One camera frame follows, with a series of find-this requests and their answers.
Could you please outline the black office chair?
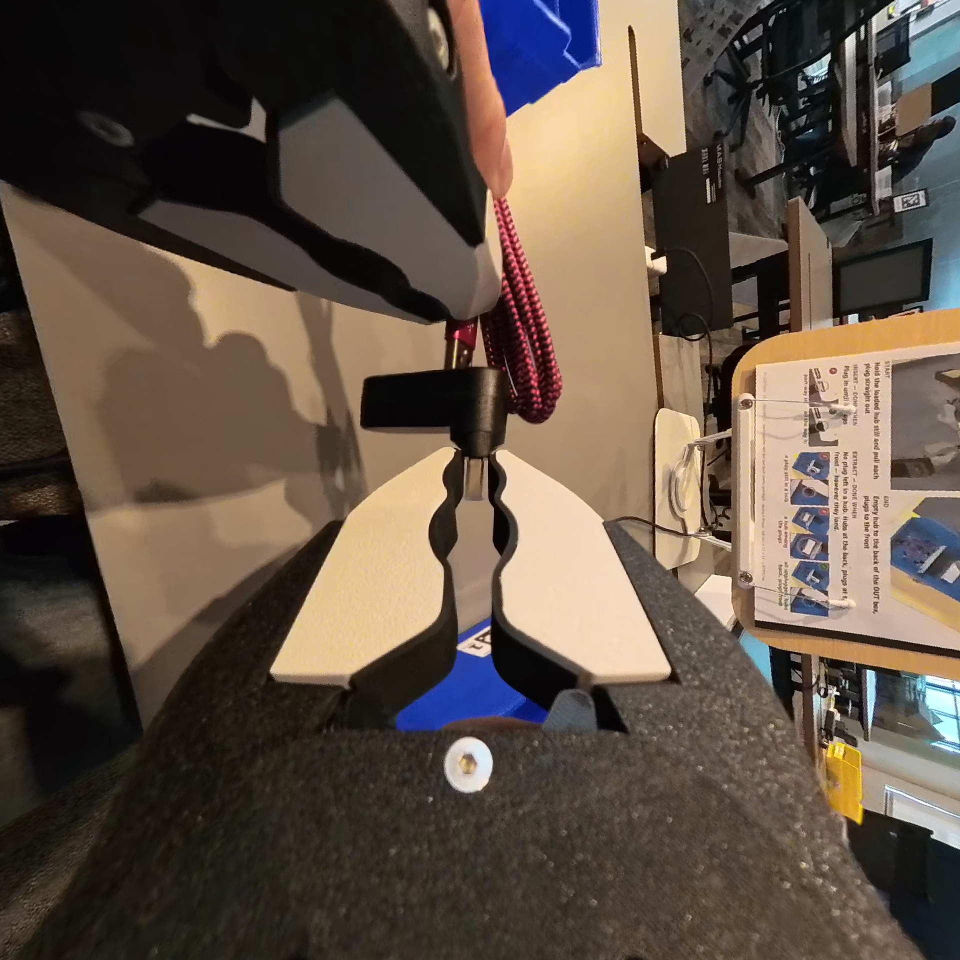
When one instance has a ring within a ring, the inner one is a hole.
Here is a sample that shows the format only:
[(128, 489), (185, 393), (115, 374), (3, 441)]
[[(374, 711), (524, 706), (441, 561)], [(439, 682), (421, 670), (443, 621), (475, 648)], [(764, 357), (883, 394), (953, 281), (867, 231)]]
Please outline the black office chair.
[(807, 72), (822, 60), (831, 61), (848, 34), (848, 14), (854, 8), (854, 2), (844, 1), (769, 2), (728, 43), (728, 68), (717, 61), (704, 79), (705, 86), (719, 79), (731, 90), (727, 102), (734, 114), (718, 136), (726, 138), (738, 126), (734, 151), (745, 141), (751, 103), (765, 102), (786, 112), (783, 160), (756, 174), (734, 170), (738, 186), (751, 199), (761, 185), (825, 163), (837, 152), (837, 133), (829, 118), (834, 82), (810, 82)]

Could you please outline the printed instruction sheet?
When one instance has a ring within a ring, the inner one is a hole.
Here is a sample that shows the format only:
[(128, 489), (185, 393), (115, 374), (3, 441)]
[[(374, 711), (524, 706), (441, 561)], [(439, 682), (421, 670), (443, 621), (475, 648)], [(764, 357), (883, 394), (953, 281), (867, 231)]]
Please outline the printed instruction sheet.
[(758, 366), (753, 619), (958, 655), (959, 346)]

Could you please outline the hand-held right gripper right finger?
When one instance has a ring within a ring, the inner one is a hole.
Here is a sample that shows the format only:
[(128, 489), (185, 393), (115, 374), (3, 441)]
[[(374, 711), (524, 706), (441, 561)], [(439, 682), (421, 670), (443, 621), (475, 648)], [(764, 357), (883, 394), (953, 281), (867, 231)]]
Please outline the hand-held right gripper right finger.
[(500, 554), (491, 629), (503, 678), (518, 689), (666, 680), (668, 658), (601, 516), (505, 449), (488, 471)]

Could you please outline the black computer monitor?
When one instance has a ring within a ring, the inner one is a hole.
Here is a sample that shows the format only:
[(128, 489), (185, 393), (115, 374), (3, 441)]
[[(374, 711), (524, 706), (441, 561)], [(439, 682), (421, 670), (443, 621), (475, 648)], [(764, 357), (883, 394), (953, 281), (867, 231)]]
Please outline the black computer monitor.
[(834, 317), (925, 303), (932, 259), (933, 239), (927, 238), (833, 262)]

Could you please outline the person's left hand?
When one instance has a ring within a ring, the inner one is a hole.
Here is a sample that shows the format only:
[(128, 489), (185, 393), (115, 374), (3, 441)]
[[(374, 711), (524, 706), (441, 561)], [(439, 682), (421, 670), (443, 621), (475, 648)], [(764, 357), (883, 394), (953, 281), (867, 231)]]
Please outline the person's left hand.
[(491, 67), (477, 1), (447, 2), (462, 69), (472, 158), (491, 196), (506, 198), (514, 177), (503, 99)]

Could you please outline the yellow plastic bin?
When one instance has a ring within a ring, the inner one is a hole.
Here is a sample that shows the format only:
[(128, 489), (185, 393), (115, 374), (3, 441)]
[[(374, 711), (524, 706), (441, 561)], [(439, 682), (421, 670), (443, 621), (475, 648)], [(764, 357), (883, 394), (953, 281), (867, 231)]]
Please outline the yellow plastic bin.
[(822, 751), (824, 792), (831, 809), (860, 826), (863, 821), (861, 751), (843, 741), (831, 741)]

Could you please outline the black box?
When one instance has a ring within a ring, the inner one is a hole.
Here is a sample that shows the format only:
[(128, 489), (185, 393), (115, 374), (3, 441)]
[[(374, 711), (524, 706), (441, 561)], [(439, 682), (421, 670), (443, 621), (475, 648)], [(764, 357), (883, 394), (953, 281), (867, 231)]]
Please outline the black box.
[(721, 140), (671, 157), (652, 174), (654, 247), (668, 261), (658, 282), (665, 335), (692, 338), (733, 324), (726, 174)]

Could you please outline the person's grey trousers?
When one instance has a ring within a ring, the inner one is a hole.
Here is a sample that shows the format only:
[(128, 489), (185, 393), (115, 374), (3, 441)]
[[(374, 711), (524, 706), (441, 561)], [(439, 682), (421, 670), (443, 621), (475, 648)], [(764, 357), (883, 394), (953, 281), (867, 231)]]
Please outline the person's grey trousers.
[(2, 707), (29, 737), (139, 738), (142, 723), (90, 527), (78, 515), (2, 525)]

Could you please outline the blue plastic bin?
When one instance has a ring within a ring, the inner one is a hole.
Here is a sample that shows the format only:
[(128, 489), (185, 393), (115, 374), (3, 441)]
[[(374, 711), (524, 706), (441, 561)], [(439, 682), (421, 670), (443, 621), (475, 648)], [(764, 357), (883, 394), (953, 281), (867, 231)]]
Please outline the blue plastic bin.
[(459, 633), (450, 673), (404, 707), (395, 717), (395, 728), (406, 733), (437, 731), (484, 718), (543, 723), (547, 710), (501, 678), (492, 645), (489, 617)]
[(480, 1), (507, 116), (602, 65), (597, 1)]

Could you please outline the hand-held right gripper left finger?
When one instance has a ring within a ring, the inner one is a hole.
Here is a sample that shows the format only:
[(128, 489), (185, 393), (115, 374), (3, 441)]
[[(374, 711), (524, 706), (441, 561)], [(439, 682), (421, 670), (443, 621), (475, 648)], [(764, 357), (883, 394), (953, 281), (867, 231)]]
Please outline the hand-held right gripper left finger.
[(450, 553), (460, 452), (443, 447), (342, 522), (270, 666), (278, 682), (346, 689), (420, 642), (454, 641)]

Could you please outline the black usb hub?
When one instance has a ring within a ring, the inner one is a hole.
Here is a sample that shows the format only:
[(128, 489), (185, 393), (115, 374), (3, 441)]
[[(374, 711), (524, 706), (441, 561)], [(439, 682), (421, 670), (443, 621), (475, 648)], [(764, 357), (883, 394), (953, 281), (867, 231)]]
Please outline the black usb hub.
[(464, 495), (486, 492), (487, 463), (504, 444), (511, 395), (494, 367), (429, 369), (364, 381), (360, 425), (377, 432), (446, 432), (464, 459)]

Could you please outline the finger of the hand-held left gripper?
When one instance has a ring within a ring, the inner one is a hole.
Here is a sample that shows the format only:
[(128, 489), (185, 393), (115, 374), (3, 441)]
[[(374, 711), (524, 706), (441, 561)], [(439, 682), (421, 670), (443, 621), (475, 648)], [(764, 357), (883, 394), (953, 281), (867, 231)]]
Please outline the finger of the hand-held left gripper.
[(173, 234), (294, 291), (417, 323), (458, 316), (416, 282), (435, 280), (424, 259), (410, 259), (405, 235), (374, 208), (309, 202), (309, 214), (266, 204), (267, 222), (250, 212), (155, 199), (139, 221)]
[(467, 321), (489, 312), (502, 281), (493, 201), (468, 156), (466, 239), (341, 100), (329, 98), (276, 135), (282, 203), (332, 239), (397, 268), (412, 294)]

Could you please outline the white office table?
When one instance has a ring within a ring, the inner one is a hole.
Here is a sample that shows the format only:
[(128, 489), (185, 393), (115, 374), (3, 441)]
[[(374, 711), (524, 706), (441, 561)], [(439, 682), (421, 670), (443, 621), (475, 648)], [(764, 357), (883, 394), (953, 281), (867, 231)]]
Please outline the white office table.
[(834, 326), (834, 252), (809, 207), (800, 197), (786, 207), (789, 330)]

